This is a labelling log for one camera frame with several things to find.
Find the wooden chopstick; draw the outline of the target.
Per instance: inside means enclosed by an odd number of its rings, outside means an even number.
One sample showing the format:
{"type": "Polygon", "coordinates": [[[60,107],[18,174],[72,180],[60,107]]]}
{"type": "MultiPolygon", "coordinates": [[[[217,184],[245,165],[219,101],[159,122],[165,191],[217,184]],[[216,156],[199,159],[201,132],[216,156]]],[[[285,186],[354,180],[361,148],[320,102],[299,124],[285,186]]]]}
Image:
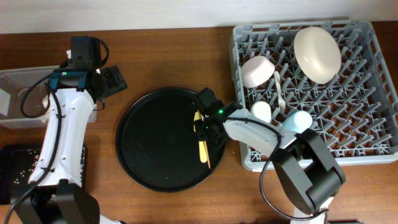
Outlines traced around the wooden chopstick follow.
{"type": "Polygon", "coordinates": [[[207,161],[207,164],[208,164],[208,168],[211,169],[210,157],[209,157],[208,146],[207,146],[207,142],[206,141],[203,141],[203,147],[205,149],[206,161],[207,161]]]}

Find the cream cup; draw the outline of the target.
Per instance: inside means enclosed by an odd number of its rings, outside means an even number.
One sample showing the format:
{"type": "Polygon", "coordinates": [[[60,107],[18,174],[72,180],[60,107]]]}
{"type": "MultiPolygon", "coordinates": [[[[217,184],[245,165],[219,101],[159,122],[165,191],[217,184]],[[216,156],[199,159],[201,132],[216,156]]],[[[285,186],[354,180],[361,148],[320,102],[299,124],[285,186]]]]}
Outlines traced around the cream cup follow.
{"type": "Polygon", "coordinates": [[[272,120],[272,110],[270,105],[265,101],[255,102],[250,109],[250,112],[257,118],[270,123],[272,120]]]}

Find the white tissue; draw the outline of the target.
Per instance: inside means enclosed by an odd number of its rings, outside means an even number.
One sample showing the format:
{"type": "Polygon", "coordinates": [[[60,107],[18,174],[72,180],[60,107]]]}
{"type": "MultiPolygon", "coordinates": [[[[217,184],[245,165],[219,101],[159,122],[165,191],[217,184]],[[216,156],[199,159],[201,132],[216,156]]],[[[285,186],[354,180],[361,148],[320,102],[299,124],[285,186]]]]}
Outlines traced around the white tissue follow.
{"type": "Polygon", "coordinates": [[[43,100],[42,100],[42,104],[44,109],[47,111],[50,107],[50,95],[47,95],[43,100]]]}

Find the small pink bowl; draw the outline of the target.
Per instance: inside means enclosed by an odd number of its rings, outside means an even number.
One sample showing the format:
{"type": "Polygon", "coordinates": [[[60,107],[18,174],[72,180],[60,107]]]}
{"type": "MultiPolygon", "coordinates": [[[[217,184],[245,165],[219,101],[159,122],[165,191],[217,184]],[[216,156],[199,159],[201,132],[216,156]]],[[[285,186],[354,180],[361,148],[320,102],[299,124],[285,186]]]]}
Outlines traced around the small pink bowl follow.
{"type": "Polygon", "coordinates": [[[265,56],[255,56],[241,67],[243,86],[246,88],[257,87],[270,79],[274,71],[275,65],[265,56]]]}

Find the white plastic fork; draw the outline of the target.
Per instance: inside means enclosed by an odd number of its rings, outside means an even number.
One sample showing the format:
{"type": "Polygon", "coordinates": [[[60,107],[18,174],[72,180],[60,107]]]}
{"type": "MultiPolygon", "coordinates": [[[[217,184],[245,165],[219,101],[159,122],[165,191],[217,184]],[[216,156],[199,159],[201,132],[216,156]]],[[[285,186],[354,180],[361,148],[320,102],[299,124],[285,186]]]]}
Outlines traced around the white plastic fork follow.
{"type": "Polygon", "coordinates": [[[274,72],[274,79],[275,79],[275,85],[276,85],[277,95],[278,95],[279,113],[283,114],[285,111],[285,100],[282,97],[282,90],[281,90],[281,85],[280,85],[280,75],[277,70],[274,72]]]}

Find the light blue cup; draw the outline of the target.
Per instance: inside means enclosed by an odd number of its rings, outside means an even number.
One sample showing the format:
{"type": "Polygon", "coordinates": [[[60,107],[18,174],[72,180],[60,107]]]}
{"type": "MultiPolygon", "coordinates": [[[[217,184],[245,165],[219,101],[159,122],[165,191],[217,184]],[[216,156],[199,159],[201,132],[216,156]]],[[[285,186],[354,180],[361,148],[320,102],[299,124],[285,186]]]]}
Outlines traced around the light blue cup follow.
{"type": "Polygon", "coordinates": [[[306,129],[311,127],[312,122],[310,113],[306,111],[296,111],[282,123],[282,129],[303,133],[306,129]]]}

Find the large beige plate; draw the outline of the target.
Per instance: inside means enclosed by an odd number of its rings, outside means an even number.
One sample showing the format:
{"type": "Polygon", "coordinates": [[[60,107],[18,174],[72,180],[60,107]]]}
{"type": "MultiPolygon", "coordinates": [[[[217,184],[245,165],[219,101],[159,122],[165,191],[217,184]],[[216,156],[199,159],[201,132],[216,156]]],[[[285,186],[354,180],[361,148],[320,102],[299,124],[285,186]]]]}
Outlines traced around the large beige plate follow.
{"type": "Polygon", "coordinates": [[[315,83],[326,84],[340,71],[339,46],[332,35],[320,27],[298,31],[294,53],[301,71],[315,83]]]}

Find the grey dishwasher rack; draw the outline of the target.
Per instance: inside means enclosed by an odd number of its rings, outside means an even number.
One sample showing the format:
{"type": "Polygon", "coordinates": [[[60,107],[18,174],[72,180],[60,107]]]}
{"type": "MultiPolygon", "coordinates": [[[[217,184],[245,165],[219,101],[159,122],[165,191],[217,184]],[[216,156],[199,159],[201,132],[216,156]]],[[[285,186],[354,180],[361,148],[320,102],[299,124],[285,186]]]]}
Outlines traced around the grey dishwasher rack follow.
{"type": "Polygon", "coordinates": [[[368,21],[314,21],[237,26],[229,45],[236,99],[245,108],[270,104],[272,123],[282,126],[296,111],[310,113],[314,129],[342,166],[397,160],[397,93],[372,24],[368,21]],[[320,27],[336,40],[340,71],[327,84],[311,81],[299,67],[294,38],[320,27]],[[279,113],[274,79],[246,88],[241,67],[262,55],[279,70],[285,111],[279,113]]]}

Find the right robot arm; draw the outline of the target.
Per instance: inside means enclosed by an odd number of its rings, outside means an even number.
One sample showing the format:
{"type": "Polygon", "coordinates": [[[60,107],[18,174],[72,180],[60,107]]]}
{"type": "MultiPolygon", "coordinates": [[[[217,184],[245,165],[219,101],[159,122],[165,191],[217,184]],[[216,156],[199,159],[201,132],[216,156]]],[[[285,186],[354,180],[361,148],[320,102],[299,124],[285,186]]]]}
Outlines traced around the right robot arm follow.
{"type": "Polygon", "coordinates": [[[196,101],[195,106],[202,116],[194,122],[198,139],[231,138],[267,156],[259,178],[261,196],[266,197],[262,184],[268,166],[273,165],[284,193],[304,216],[291,216],[278,208],[275,212],[298,222],[327,215],[323,204],[338,193],[346,177],[316,131],[306,129],[297,133],[279,129],[234,102],[224,105],[220,100],[196,101]]]}

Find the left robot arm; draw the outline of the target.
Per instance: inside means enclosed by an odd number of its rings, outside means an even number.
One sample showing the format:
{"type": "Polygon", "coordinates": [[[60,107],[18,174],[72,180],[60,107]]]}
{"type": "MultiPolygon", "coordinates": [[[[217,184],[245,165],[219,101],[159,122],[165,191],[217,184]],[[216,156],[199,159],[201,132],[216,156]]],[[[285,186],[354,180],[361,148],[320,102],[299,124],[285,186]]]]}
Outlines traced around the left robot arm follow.
{"type": "Polygon", "coordinates": [[[106,78],[97,68],[55,69],[39,82],[49,91],[50,118],[29,188],[9,210],[22,223],[112,223],[82,187],[81,154],[86,126],[103,97],[106,78]]]}

